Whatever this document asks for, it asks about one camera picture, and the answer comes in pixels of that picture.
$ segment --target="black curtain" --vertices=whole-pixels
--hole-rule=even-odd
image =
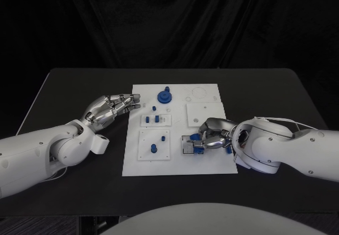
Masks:
[[[2,90],[12,96],[0,93],[6,117],[0,138],[15,135],[47,74],[60,67],[292,68],[330,127],[339,129],[338,4],[2,1]]]

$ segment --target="robotic arm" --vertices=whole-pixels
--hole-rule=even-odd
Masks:
[[[90,151],[106,152],[109,139],[96,133],[119,115],[141,108],[139,101],[139,94],[103,96],[89,106],[81,120],[0,140],[0,198],[80,164]]]
[[[292,133],[268,119],[260,117],[237,124],[210,118],[200,128],[206,140],[193,141],[194,147],[233,145],[242,166],[275,174],[281,163],[286,163],[305,175],[339,182],[339,132],[307,129]]]

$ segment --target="black table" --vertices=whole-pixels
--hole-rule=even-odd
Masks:
[[[327,124],[292,70],[54,69],[21,134],[81,117],[103,94],[131,93],[133,84],[219,83],[229,119],[291,118]],[[0,216],[136,215],[182,203],[217,202],[282,211],[339,210],[339,183],[282,165],[275,175],[239,166],[239,174],[122,177],[129,115],[102,131],[105,155],[90,154],[66,176],[0,200]]]

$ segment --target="white panel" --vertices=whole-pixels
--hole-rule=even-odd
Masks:
[[[208,118],[227,118],[223,103],[188,103],[187,105],[191,127],[201,127]]]
[[[158,114],[159,122],[156,122],[156,114],[143,114],[142,115],[142,126],[172,126],[172,117],[171,114]]]
[[[162,104],[158,101],[158,94],[169,86],[172,101]],[[208,149],[203,155],[182,153],[182,136],[198,132],[198,127],[188,126],[188,103],[221,103],[221,96],[217,84],[158,84],[133,85],[133,94],[141,94],[142,108],[131,112],[125,169],[123,176],[142,175],[191,175],[191,174],[233,174],[237,173],[234,155],[227,154],[226,148]],[[221,109],[211,109],[208,117],[221,114]],[[172,126],[142,127],[142,115],[172,115]],[[171,160],[169,161],[139,161],[139,132],[142,130],[171,131]]]
[[[158,146],[158,152],[151,151],[151,146]],[[142,130],[138,148],[139,161],[171,160],[171,130]]]

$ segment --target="white cable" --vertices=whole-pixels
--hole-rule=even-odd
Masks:
[[[66,168],[66,171],[64,171],[64,173],[63,173],[63,175],[61,176],[58,176],[57,178],[53,178],[53,179],[48,179],[48,180],[44,180],[43,182],[47,182],[47,181],[51,181],[51,180],[57,180],[57,179],[60,179],[64,175],[66,175],[66,172],[68,171],[68,167]]]
[[[296,124],[299,124],[299,125],[302,125],[302,126],[309,127],[311,129],[318,130],[315,127],[308,126],[308,125],[302,124],[301,122],[296,122],[296,121],[294,121],[294,120],[291,120],[291,119],[286,119],[286,118],[279,118],[279,117],[259,117],[259,118],[265,118],[265,119],[269,119],[269,120],[278,120],[278,121],[292,122],[292,123],[296,123]]]

